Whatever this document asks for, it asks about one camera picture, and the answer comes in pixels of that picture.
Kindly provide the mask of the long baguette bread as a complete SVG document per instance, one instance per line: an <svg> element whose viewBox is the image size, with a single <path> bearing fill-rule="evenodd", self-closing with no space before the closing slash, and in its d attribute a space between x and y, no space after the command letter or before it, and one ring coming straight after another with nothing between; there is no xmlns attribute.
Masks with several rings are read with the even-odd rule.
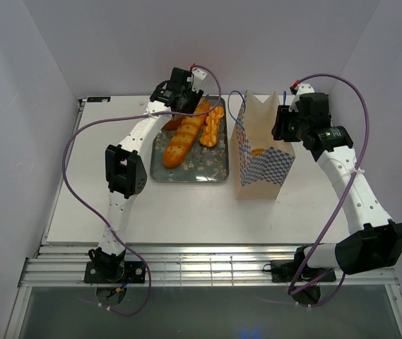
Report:
<svg viewBox="0 0 402 339"><path fill-rule="evenodd" d="M196 117L183 117L181 124L163 152L162 164L165 168L172 169L184 161L205 124L207 116L207 114L202 114Z"/></svg>

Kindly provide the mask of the ring donut bread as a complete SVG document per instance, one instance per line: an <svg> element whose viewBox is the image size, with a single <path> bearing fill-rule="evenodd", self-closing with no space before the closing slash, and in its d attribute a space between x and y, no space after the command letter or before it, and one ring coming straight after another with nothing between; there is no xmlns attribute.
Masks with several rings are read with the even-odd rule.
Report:
<svg viewBox="0 0 402 339"><path fill-rule="evenodd" d="M265 151L266 151L265 148L255 148L255 149L252 149L252 157L257 157L257 156L259 156L260 154L262 154L262 153L265 152Z"/></svg>

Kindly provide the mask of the blue checkered paper bag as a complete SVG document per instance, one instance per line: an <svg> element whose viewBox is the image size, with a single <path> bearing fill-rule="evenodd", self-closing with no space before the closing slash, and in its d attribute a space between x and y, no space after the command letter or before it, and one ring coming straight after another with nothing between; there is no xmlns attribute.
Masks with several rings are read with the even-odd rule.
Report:
<svg viewBox="0 0 402 339"><path fill-rule="evenodd" d="M291 143L275 141L271 130L280 104L277 93L264 101L247 91L230 138L230 165L237 200L275 200L295 162ZM252 157L252 149L266 151Z"/></svg>

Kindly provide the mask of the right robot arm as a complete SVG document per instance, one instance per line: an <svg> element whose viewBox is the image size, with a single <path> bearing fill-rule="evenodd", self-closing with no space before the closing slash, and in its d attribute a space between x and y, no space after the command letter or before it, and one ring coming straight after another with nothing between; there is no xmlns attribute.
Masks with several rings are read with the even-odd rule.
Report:
<svg viewBox="0 0 402 339"><path fill-rule="evenodd" d="M328 177L345 213L349 235L336 244L303 250L293 270L311 280L319 269L339 268L347 275L394 266L402 253L402 222L395 222L374 195L361 169L353 141L333 126L329 98L303 83L290 105L278 107L272 134L277 141L301 142Z"/></svg>

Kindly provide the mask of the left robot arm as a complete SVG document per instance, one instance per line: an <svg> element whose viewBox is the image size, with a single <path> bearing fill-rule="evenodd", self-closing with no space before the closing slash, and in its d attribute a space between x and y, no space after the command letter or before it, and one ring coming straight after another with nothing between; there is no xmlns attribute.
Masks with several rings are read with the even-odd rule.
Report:
<svg viewBox="0 0 402 339"><path fill-rule="evenodd" d="M116 237L123 237L131 207L146 185L144 155L174 112L194 113L203 95L201 85L206 77L207 72L198 67L189 71L173 68L170 79L157 85L150 96L142 120L118 145L109 145L105 151L110 225L105 228L98 248L88 255L94 263L101 263L100 274L109 282L116 282L124 275L124 264L119 256L125 248Z"/></svg>

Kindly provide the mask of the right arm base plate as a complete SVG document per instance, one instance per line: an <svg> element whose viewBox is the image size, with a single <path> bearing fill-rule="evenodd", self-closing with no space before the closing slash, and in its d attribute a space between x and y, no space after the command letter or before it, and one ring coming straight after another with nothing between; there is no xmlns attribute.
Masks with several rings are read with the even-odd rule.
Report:
<svg viewBox="0 0 402 339"><path fill-rule="evenodd" d="M295 266L294 261L272 260L265 263L261 270L263 273L269 273L271 275L271 281L273 283L290 283L297 272L297 267ZM297 281L307 283L324 273L326 273L326 275L320 280L320 282L336 282L336 274L334 271L325 268L308 267L303 269Z"/></svg>

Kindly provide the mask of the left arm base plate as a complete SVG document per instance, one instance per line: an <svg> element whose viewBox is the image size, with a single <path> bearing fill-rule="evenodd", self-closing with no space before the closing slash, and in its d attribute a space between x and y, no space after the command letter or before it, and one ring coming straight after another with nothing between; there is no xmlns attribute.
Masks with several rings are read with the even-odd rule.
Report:
<svg viewBox="0 0 402 339"><path fill-rule="evenodd" d="M145 281L146 269L140 261L122 261L114 269L108 269L90 261L85 267L83 278L83 282L88 284L139 284Z"/></svg>

